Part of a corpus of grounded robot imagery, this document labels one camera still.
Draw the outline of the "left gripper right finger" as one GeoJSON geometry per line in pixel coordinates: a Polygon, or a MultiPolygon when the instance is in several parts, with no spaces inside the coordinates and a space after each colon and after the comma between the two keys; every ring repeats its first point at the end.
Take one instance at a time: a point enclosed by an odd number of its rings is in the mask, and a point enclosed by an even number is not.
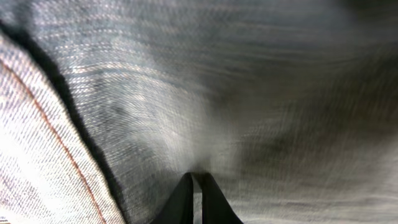
{"type": "Polygon", "coordinates": [[[243,224],[210,173],[196,174],[202,191],[203,224],[243,224]]]}

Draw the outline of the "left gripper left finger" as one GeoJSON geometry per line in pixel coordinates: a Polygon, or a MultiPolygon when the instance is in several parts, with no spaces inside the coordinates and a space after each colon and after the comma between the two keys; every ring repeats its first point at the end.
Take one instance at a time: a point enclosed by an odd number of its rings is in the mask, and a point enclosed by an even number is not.
{"type": "Polygon", "coordinates": [[[182,176],[159,214],[150,224],[193,223],[193,180],[190,173],[182,176]]]}

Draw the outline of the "light blue denim shorts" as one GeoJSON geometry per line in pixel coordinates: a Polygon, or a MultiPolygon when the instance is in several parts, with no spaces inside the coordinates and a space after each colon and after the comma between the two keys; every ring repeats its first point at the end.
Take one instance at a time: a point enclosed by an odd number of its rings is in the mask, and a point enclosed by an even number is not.
{"type": "Polygon", "coordinates": [[[396,1],[2,1],[1,216],[397,222],[396,1]]]}

